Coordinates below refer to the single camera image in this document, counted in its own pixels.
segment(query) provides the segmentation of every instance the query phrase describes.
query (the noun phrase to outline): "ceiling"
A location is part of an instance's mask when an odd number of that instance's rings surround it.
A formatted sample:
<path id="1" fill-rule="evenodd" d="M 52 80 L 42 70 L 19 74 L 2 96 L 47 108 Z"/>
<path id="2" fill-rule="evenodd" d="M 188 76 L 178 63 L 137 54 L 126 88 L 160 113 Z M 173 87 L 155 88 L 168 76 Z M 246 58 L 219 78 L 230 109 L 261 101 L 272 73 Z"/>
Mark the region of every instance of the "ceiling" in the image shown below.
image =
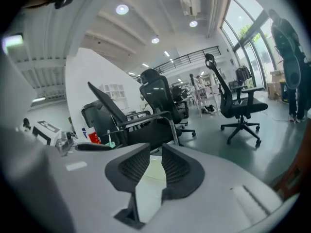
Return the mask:
<path id="1" fill-rule="evenodd" d="M 79 47 L 93 49 L 136 74 L 146 69 L 142 63 L 156 67 L 167 62 L 165 50 L 174 59 L 203 49 L 228 0 L 195 1 L 200 11 L 196 16 L 185 16 L 180 0 L 74 0 L 59 10 L 53 4 L 22 10 L 6 34 L 22 33 L 24 44 L 10 48 L 8 55 L 38 97 L 63 100 L 66 57 Z M 120 4 L 129 7 L 126 15 L 115 12 Z M 197 27 L 189 26 L 192 20 L 198 21 Z M 155 37 L 158 44 L 151 43 Z"/>

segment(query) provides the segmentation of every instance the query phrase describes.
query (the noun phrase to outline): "shoe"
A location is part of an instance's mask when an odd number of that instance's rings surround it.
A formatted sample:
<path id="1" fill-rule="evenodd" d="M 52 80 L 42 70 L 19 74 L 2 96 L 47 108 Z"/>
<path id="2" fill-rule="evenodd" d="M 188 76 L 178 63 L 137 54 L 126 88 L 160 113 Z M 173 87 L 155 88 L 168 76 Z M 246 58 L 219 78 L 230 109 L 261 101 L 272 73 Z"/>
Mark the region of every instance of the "shoe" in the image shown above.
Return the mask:
<path id="1" fill-rule="evenodd" d="M 297 119 L 297 118 L 296 118 L 296 123 L 304 122 L 305 120 L 307 120 L 307 117 L 306 117 L 306 116 L 304 116 L 304 117 L 301 118 L 301 119 Z"/>
<path id="2" fill-rule="evenodd" d="M 290 114 L 290 122 L 295 122 L 295 120 L 296 120 L 296 117 Z"/>

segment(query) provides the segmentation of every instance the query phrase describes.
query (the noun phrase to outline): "glass wall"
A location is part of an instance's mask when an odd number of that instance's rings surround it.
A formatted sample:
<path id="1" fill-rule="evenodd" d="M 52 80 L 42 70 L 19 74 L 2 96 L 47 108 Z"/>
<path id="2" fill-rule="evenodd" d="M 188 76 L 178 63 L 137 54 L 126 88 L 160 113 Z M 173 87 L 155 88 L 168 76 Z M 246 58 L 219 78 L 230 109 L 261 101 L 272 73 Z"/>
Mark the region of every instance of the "glass wall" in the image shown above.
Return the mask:
<path id="1" fill-rule="evenodd" d="M 265 88 L 272 79 L 270 72 L 283 69 L 271 25 L 272 21 L 256 0 L 231 0 L 222 25 L 239 65 L 250 70 L 254 85 Z"/>

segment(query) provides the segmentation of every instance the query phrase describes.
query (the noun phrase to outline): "red object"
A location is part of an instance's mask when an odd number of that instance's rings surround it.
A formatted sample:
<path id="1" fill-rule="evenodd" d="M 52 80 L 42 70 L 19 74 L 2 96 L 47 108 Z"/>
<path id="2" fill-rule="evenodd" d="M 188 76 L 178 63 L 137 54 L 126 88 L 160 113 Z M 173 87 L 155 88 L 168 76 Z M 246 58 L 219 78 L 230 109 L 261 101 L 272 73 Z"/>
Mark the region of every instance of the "red object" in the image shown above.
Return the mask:
<path id="1" fill-rule="evenodd" d="M 98 144 L 101 143 L 100 139 L 98 138 L 98 136 L 96 134 L 96 131 L 95 131 L 94 127 L 89 128 L 87 130 L 87 134 L 88 134 L 88 137 L 89 137 L 89 139 L 91 140 L 92 143 L 98 143 Z"/>

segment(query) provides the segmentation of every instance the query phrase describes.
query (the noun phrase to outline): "air vent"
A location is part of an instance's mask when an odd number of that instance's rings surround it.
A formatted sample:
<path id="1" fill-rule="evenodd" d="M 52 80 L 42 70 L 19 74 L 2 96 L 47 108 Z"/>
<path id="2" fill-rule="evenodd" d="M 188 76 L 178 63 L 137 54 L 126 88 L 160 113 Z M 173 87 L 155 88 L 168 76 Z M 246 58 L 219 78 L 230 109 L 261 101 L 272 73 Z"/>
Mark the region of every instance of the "air vent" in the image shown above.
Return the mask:
<path id="1" fill-rule="evenodd" d="M 201 0 L 179 0 L 185 16 L 197 16 L 201 12 Z"/>

